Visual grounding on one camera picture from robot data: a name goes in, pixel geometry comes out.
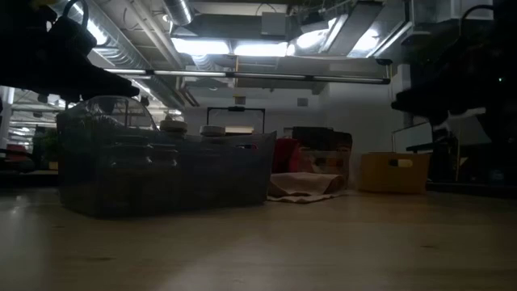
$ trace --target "wooden table surface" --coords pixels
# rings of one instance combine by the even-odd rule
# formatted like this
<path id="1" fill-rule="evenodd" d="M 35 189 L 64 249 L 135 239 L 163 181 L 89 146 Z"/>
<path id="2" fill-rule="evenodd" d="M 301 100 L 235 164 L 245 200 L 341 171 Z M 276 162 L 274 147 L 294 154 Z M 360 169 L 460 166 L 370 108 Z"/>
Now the wooden table surface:
<path id="1" fill-rule="evenodd" d="M 351 193 L 97 220 L 53 189 L 0 191 L 0 290 L 517 290 L 514 200 Z"/>

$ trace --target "green plant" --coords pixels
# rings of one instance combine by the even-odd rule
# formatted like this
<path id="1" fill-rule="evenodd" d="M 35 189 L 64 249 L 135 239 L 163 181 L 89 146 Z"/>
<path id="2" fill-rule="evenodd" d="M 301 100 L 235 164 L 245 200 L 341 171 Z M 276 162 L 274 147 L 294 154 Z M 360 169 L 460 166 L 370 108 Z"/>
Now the green plant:
<path id="1" fill-rule="evenodd" d="M 56 162 L 59 155 L 59 144 L 57 141 L 57 130 L 48 129 L 43 135 L 43 155 L 49 162 Z"/>

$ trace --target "cardboard box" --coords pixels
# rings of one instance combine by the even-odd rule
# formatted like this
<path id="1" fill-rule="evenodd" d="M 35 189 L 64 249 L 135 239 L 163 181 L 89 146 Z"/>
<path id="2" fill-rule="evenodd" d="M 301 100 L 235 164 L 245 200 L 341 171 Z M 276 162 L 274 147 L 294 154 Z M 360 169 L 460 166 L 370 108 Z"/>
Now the cardboard box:
<path id="1" fill-rule="evenodd" d="M 424 193 L 430 157 L 429 154 L 364 154 L 359 190 Z"/>

